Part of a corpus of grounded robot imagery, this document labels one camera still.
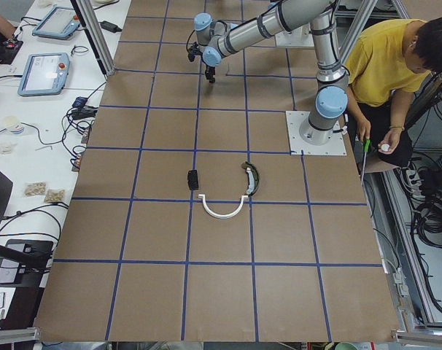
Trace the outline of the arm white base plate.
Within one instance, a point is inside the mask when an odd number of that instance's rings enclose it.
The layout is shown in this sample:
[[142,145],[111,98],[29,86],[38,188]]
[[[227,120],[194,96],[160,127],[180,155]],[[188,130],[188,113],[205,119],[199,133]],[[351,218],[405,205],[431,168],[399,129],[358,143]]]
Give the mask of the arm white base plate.
[[291,155],[347,156],[339,121],[331,130],[318,131],[309,124],[309,111],[286,111]]

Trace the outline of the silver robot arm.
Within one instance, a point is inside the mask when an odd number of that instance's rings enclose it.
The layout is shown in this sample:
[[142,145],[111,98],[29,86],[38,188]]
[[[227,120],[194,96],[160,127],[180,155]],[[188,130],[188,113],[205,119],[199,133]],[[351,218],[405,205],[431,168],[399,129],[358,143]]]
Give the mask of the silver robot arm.
[[349,72],[338,49],[336,7],[336,1],[276,1],[257,17],[241,24],[214,20],[209,13],[200,12],[193,18],[196,41],[187,48],[188,60],[193,62],[199,56],[206,67],[206,80],[213,83],[215,68],[223,58],[283,31],[310,25],[317,60],[317,93],[300,133],[309,144],[326,144],[348,104]]

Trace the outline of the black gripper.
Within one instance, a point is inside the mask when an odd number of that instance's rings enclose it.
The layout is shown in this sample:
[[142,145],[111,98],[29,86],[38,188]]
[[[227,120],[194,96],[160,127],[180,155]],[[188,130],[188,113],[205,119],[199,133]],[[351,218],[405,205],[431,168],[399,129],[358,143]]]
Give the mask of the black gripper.
[[215,83],[215,68],[217,66],[217,51],[213,47],[205,47],[203,50],[197,42],[187,45],[187,58],[189,62],[193,62],[196,57],[200,57],[202,62],[206,65],[205,78],[210,83]]

